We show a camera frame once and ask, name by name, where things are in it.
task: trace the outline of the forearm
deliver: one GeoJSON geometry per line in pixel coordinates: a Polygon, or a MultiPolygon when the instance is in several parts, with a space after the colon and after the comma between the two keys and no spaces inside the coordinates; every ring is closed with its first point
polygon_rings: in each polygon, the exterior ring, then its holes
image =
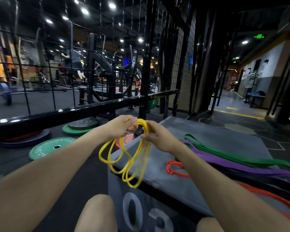
{"type": "Polygon", "coordinates": [[[105,142],[102,127],[0,180],[0,231],[32,231],[92,151],[105,142]]]}
{"type": "Polygon", "coordinates": [[[228,231],[290,231],[290,220],[180,144],[177,157],[201,192],[222,229],[228,231]]]}

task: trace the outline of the hand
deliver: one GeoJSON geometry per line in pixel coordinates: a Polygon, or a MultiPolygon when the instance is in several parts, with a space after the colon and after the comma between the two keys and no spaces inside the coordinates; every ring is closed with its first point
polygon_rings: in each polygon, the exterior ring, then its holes
{"type": "Polygon", "coordinates": [[[141,138],[152,142],[159,150],[174,155],[174,153],[176,153],[177,147],[181,145],[181,142],[166,128],[157,122],[151,120],[147,120],[146,122],[150,128],[150,131],[155,133],[156,136],[141,134],[141,138]]]}
{"type": "Polygon", "coordinates": [[[137,120],[137,117],[131,115],[121,115],[102,125],[102,132],[106,135],[106,142],[123,137],[127,135],[127,133],[131,133],[136,130],[138,125],[134,124],[137,120]]]}

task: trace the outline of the green weight plate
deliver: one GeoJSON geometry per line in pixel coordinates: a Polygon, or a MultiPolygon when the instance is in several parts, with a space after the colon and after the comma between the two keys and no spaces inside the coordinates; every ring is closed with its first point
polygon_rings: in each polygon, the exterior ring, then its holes
{"type": "Polygon", "coordinates": [[[90,130],[92,130],[92,128],[90,128],[90,129],[72,129],[69,125],[65,125],[62,127],[62,131],[66,134],[69,134],[69,135],[83,135],[83,134],[89,132],[90,130]]]}
{"type": "Polygon", "coordinates": [[[100,121],[96,118],[86,118],[86,119],[81,119],[77,121],[73,121],[69,123],[69,127],[72,129],[89,129],[97,126],[100,123],[100,121]]]}
{"type": "Polygon", "coordinates": [[[159,99],[151,100],[148,104],[149,109],[154,109],[159,103],[159,99]]]}
{"type": "Polygon", "coordinates": [[[56,150],[59,150],[71,142],[74,142],[75,138],[54,138],[48,141],[42,142],[32,148],[29,152],[29,158],[37,160],[46,156],[56,150]]]}

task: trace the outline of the green exit sign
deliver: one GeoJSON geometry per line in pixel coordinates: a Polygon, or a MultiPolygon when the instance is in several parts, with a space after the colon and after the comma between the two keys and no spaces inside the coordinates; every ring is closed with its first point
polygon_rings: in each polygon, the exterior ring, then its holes
{"type": "Polygon", "coordinates": [[[263,38],[265,38],[265,35],[263,34],[254,35],[254,39],[263,39],[263,38]]]}

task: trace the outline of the purple resistance band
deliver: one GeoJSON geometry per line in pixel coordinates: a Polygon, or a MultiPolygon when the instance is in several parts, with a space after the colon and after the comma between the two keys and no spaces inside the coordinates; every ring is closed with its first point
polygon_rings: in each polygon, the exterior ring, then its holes
{"type": "Polygon", "coordinates": [[[197,156],[199,156],[202,160],[204,160],[207,163],[218,164],[218,165],[230,168],[230,169],[236,169],[236,170],[240,170],[243,172],[262,174],[262,175],[268,175],[268,176],[275,176],[275,177],[281,177],[281,178],[290,178],[290,171],[287,171],[287,170],[252,168],[252,167],[249,167],[246,165],[235,163],[235,162],[230,161],[230,160],[226,160],[224,158],[212,155],[212,154],[207,153],[207,152],[200,151],[189,141],[182,141],[182,143],[190,146],[190,149],[194,153],[196,153],[197,156]]]}

